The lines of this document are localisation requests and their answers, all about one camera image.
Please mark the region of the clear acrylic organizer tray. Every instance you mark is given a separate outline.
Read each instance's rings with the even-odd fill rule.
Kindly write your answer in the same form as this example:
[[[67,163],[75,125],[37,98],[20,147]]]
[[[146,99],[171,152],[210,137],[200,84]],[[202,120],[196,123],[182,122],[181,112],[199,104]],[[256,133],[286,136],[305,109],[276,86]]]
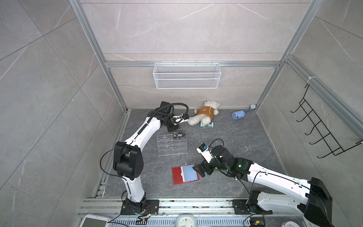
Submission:
[[[159,157],[187,154],[187,137],[186,140],[174,140],[173,135],[185,134],[184,132],[176,132],[173,134],[164,134],[157,136],[157,149]]]

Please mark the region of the red leather card holder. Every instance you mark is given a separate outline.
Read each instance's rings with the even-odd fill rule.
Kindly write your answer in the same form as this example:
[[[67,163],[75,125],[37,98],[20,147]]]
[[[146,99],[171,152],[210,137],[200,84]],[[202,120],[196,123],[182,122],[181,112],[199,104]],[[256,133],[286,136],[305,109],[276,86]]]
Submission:
[[[183,184],[199,180],[198,173],[193,169],[194,164],[172,168],[173,184]]]

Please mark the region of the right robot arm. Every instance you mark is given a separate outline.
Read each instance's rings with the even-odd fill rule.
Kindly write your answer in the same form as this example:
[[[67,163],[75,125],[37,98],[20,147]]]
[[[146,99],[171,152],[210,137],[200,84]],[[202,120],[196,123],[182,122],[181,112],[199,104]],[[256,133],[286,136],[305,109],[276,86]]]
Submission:
[[[251,160],[235,158],[222,145],[213,148],[201,144],[197,152],[203,162],[193,167],[201,176],[211,175],[218,170],[223,175],[238,181],[261,184],[279,194],[267,194],[250,190],[246,202],[250,212],[255,214],[269,211],[303,215],[310,223],[319,227],[331,227],[333,199],[325,183],[318,178],[299,179],[267,169]]]

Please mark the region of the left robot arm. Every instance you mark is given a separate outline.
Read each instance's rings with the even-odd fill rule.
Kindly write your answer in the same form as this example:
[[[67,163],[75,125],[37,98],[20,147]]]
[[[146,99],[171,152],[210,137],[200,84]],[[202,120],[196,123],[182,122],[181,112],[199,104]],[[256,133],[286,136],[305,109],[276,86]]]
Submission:
[[[142,151],[153,136],[163,125],[169,132],[179,129],[179,124],[189,119],[189,107],[184,103],[161,102],[160,107],[151,110],[144,123],[124,142],[117,142],[113,149],[112,168],[116,177],[123,180],[127,197],[125,208],[141,214],[147,206],[146,193],[142,187],[140,175],[144,167]]]

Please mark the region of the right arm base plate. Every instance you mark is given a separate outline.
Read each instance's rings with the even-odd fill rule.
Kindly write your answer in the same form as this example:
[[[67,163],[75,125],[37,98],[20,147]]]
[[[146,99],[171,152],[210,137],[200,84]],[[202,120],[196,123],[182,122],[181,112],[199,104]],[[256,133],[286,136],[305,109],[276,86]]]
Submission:
[[[272,210],[265,210],[260,207],[257,203],[252,203],[249,200],[232,200],[232,207],[236,215],[243,214],[273,214]]]

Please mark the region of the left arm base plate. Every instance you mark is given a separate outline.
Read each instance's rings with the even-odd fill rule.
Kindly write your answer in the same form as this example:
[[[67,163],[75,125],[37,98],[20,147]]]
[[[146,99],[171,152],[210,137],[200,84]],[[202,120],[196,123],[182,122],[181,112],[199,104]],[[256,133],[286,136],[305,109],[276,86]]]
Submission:
[[[126,199],[121,209],[121,215],[158,214],[160,200],[142,200],[139,203]]]

